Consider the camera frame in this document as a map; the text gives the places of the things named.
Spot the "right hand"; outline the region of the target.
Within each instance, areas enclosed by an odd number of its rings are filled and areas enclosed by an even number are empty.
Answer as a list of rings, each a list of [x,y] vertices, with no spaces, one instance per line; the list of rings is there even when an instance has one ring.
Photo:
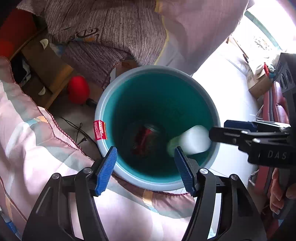
[[[296,197],[296,186],[295,183],[292,184],[290,187],[288,187],[286,192],[283,192],[283,190],[280,187],[280,183],[279,183],[279,170],[278,168],[275,168],[273,171],[273,175],[272,175],[272,186],[270,189],[270,209],[273,213],[275,214],[280,214],[280,211],[283,209],[284,207],[284,200],[283,200],[283,195],[285,194],[285,196],[288,199],[295,199]]]

